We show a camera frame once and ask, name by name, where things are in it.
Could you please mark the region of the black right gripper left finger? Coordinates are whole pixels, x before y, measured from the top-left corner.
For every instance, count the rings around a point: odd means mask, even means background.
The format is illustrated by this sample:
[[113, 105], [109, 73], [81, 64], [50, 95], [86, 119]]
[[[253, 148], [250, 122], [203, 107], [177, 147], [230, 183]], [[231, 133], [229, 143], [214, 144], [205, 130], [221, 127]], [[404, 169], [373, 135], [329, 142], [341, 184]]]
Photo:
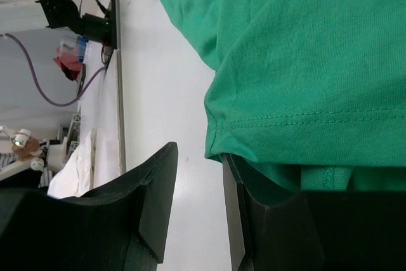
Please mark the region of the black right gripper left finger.
[[165, 144], [80, 197], [1, 190], [2, 270], [155, 270], [164, 260], [178, 167]]

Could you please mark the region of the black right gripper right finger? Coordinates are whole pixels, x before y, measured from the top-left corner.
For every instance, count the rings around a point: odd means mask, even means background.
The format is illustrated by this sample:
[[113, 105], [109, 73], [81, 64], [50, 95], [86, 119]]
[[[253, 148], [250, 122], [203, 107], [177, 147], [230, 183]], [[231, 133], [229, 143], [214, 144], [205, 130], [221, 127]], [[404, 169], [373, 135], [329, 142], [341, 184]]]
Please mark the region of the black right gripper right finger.
[[225, 154], [233, 270], [404, 270], [405, 193], [280, 187]]

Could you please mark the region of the green tank top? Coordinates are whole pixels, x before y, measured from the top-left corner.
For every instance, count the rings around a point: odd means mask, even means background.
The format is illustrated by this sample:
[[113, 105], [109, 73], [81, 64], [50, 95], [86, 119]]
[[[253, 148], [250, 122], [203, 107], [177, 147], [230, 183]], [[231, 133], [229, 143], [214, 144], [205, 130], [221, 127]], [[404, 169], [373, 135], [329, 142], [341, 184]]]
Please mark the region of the green tank top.
[[405, 0], [159, 0], [214, 70], [205, 157], [282, 188], [405, 190]]

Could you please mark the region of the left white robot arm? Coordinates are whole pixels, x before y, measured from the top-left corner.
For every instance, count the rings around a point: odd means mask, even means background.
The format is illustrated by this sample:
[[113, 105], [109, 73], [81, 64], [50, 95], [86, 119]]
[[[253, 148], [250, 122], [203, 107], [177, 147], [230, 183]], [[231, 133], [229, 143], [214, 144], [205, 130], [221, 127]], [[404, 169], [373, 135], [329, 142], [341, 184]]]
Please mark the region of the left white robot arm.
[[74, 29], [81, 24], [73, 0], [37, 0], [1, 4], [1, 35], [27, 30]]

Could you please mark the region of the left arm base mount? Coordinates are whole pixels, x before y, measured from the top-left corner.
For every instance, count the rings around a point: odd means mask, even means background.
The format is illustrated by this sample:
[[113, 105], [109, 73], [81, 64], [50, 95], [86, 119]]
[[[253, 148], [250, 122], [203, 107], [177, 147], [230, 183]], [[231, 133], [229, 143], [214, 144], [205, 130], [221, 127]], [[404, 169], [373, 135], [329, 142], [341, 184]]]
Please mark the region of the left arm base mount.
[[116, 50], [118, 45], [117, 1], [110, 0], [107, 8], [104, 7], [99, 0], [95, 1], [104, 16], [98, 17], [88, 13], [82, 14], [83, 0], [81, 0], [79, 4], [79, 15], [82, 21], [82, 29], [79, 31], [79, 35], [90, 41], [101, 43], [104, 46]]

